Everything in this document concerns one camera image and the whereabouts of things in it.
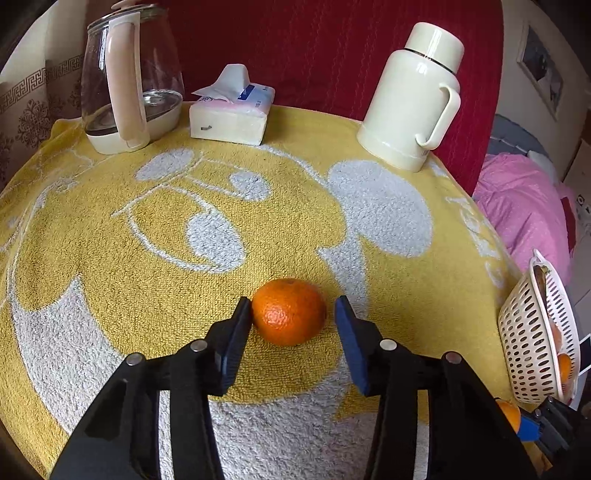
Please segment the red quilted headboard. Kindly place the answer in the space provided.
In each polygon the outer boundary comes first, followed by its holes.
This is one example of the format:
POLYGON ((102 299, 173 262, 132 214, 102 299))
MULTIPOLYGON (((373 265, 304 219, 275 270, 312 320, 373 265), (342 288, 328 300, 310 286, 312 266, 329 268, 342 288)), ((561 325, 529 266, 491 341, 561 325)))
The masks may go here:
POLYGON ((164 1, 186 92, 243 64, 276 104, 365 117, 390 54, 428 22, 465 46, 461 107, 437 149, 473 192, 497 107, 503 60, 502 4, 485 1, 164 1))

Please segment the framed wall picture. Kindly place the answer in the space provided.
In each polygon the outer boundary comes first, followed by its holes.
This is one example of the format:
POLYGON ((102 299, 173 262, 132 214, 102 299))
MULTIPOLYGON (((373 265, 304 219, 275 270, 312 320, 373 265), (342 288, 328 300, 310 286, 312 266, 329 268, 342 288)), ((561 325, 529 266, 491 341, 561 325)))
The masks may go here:
POLYGON ((529 23, 524 26, 517 63, 533 84, 551 116, 557 119, 564 80, 549 50, 529 23))

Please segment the overripe brown banana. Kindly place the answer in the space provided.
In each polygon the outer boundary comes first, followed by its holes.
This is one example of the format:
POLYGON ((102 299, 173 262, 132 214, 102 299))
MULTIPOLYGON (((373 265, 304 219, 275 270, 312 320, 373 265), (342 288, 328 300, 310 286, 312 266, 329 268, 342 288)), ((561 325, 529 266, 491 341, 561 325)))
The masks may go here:
POLYGON ((544 305, 547 304, 547 290, 546 290, 546 268, 541 265, 535 265, 533 272, 540 293, 540 297, 544 305))

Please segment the grey bed frame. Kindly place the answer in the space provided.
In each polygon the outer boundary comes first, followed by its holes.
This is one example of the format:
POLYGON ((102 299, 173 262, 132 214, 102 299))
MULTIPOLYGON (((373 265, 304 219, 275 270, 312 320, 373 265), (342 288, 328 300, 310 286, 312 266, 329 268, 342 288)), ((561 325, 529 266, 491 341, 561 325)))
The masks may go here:
POLYGON ((526 156, 530 151, 549 156, 537 138, 521 127, 518 123, 496 114, 489 137, 487 153, 501 153, 526 156))

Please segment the patterned beige curtain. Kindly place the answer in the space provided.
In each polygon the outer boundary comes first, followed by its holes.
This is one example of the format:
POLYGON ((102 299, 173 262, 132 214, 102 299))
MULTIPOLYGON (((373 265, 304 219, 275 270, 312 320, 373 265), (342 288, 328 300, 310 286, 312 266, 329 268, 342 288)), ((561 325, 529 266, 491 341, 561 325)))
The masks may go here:
POLYGON ((81 115, 87 26, 110 1, 18 1, 31 6, 1 43, 1 185, 50 136, 53 123, 81 115))

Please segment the pink bedding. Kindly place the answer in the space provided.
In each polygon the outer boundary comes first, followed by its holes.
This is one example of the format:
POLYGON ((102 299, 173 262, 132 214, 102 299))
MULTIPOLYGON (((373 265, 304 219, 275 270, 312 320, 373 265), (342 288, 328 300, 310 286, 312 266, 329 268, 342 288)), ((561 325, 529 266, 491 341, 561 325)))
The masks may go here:
POLYGON ((530 157, 504 152, 485 157, 473 199, 520 270, 538 250, 570 282, 577 234, 571 189, 530 157))

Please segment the orange mandarin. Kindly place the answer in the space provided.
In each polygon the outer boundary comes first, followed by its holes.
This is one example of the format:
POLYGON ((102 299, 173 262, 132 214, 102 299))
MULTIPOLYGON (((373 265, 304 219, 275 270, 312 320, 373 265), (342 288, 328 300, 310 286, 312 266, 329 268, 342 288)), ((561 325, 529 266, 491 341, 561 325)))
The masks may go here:
POLYGON ((560 353, 557 356, 559 364, 560 381, 566 385, 569 380, 569 375, 572 367, 572 360, 567 353, 560 353))
POLYGON ((328 315, 317 287, 293 278, 276 279, 257 289, 252 314, 254 326, 264 340, 288 347, 317 336, 328 315))
POLYGON ((511 402, 496 399, 496 403, 505 415, 515 433, 518 433, 521 427, 521 411, 518 406, 511 402))

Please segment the white plastic basket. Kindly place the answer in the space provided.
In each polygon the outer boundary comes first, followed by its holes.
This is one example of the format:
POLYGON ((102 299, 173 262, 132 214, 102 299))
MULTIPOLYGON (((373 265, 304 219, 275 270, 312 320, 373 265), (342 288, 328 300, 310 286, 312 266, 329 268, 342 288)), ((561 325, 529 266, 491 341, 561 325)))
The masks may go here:
POLYGON ((581 371, 575 317, 559 273, 538 250, 502 306, 498 330, 517 401, 538 404, 553 397, 570 404, 574 400, 581 371), (546 268, 546 305, 536 284, 535 265, 546 268), (566 385, 560 381, 560 353, 567 353, 572 360, 566 385))

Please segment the yellow cartoon towel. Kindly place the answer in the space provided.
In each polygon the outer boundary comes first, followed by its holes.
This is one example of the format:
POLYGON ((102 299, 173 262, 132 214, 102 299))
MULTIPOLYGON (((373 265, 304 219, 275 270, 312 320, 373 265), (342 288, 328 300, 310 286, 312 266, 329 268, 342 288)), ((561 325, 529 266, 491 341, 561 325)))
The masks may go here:
POLYGON ((358 124, 273 107, 259 147, 188 123, 97 153, 76 120, 1 194, 1 420, 42 475, 124 357, 176 352, 273 279, 349 298, 410 350, 460 352, 510 399, 497 328, 520 273, 443 163, 394 169, 358 124))

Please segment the cream thermos flask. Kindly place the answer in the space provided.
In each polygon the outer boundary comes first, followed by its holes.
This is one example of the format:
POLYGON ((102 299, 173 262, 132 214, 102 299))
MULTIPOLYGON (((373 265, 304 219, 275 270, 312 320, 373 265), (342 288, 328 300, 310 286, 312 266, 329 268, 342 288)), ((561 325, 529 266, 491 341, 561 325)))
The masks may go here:
POLYGON ((384 67, 365 119, 356 134, 370 154, 418 172, 437 149, 461 106, 456 77, 465 47, 447 30, 414 25, 405 47, 384 67))

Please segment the tissue pack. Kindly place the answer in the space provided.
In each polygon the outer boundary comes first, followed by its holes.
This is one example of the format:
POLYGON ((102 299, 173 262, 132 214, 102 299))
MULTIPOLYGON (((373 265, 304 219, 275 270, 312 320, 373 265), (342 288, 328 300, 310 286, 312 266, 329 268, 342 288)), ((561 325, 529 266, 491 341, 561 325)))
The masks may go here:
POLYGON ((276 90, 252 83, 245 65, 226 65, 213 84, 192 94, 199 97, 189 108, 192 138, 262 144, 276 90))

